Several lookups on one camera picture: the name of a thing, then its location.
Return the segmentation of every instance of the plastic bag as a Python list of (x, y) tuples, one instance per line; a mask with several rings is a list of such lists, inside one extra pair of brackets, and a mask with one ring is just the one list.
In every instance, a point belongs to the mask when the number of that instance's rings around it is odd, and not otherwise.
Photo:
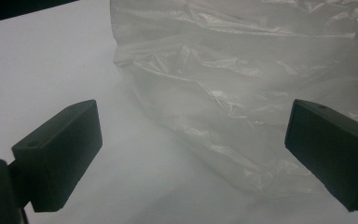
[(358, 0), (111, 0), (123, 77), (234, 186), (324, 190), (284, 147), (293, 101), (358, 121)]

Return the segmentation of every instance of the crumpled plastic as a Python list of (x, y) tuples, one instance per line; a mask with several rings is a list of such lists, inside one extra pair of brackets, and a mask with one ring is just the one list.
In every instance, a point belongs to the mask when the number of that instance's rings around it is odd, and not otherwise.
[(358, 121), (358, 0), (111, 0), (145, 111), (233, 186), (324, 190), (284, 146), (295, 99)]

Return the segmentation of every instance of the black object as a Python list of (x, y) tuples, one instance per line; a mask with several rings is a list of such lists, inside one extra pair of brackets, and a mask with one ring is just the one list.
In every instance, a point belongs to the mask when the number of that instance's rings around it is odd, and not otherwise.
[(75, 1), (78, 0), (0, 0), (0, 20)]
[(94, 100), (66, 107), (12, 150), (9, 166), (0, 160), (0, 223), (26, 223), (22, 208), (61, 209), (102, 146)]
[(285, 145), (349, 211), (358, 210), (358, 122), (295, 100)]

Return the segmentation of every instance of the screw hole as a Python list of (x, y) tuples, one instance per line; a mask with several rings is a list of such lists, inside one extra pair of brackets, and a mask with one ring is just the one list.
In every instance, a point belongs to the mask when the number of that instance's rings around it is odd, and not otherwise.
[(39, 141), (32, 141), (27, 144), (27, 147), (36, 147), (37, 145), (39, 145)]

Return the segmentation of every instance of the white table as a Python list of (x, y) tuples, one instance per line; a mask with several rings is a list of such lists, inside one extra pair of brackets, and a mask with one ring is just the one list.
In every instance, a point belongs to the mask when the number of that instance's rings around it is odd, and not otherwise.
[(32, 224), (358, 223), (329, 193), (276, 200), (240, 192), (144, 112), (113, 65), (108, 0), (0, 21), (0, 159), (70, 104), (95, 99), (103, 147), (57, 213)]

